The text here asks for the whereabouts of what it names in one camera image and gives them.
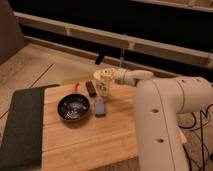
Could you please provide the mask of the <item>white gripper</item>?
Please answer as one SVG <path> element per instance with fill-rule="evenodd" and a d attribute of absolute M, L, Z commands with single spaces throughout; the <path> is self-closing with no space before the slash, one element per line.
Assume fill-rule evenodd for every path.
<path fill-rule="evenodd" d="M 126 69 L 117 69 L 114 72 L 113 80 L 116 84 L 120 84 L 120 85 L 131 85 L 132 84 L 132 81 L 131 81 L 130 77 L 128 76 Z"/>

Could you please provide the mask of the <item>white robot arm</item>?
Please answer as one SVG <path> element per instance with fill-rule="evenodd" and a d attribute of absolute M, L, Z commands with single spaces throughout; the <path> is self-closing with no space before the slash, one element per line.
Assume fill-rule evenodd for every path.
<path fill-rule="evenodd" d="M 117 70 L 113 79 L 136 88 L 134 118 L 140 171 L 189 171 L 177 116 L 206 108 L 213 86 L 201 77 L 156 78 L 145 70 Z"/>

